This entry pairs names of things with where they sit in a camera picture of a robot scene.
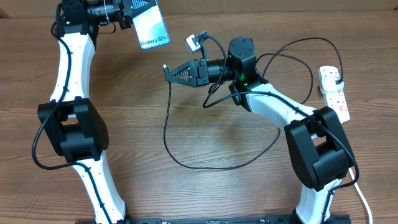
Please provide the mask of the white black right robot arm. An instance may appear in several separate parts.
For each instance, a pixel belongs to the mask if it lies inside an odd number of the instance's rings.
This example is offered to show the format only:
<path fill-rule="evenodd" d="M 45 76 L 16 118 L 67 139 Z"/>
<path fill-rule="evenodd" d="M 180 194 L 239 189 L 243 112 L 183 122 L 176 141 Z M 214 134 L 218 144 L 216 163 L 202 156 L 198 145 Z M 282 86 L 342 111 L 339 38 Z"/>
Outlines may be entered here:
<path fill-rule="evenodd" d="M 285 134 L 293 170 L 302 183 L 300 200 L 290 214 L 268 214 L 263 222 L 350 223 L 349 215 L 330 210 L 349 169 L 358 166 L 336 111 L 309 107 L 277 91 L 257 70 L 252 39 L 234 38 L 222 53 L 221 59 L 203 55 L 174 70 L 164 68 L 165 79 L 190 87 L 209 85 L 210 93 L 228 82 L 236 105 L 263 116 Z"/>

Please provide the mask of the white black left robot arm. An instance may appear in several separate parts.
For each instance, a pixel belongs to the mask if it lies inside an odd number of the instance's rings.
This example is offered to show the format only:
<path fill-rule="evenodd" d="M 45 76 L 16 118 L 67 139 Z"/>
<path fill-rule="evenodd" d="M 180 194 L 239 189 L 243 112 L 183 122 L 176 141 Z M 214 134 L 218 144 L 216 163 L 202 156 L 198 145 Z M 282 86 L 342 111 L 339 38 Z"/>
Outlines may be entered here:
<path fill-rule="evenodd" d="M 90 100 L 99 28 L 119 24 L 128 29 L 133 18 L 156 5 L 156 1 L 62 1 L 50 28 L 60 47 L 60 62 L 50 101 L 38 106 L 41 125 L 32 158 L 45 170 L 74 168 L 91 200 L 94 223 L 134 221 L 109 169 L 106 123 Z"/>

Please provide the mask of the Samsung Galaxy smartphone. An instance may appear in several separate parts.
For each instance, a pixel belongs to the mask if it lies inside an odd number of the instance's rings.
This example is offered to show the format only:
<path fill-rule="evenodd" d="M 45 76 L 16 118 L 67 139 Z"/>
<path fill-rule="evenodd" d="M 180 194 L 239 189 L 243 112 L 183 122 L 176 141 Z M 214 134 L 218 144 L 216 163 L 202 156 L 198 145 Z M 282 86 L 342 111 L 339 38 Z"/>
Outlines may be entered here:
<path fill-rule="evenodd" d="M 155 0 L 155 6 L 134 17 L 132 23 L 141 49 L 147 50 L 170 43 L 158 0 Z"/>

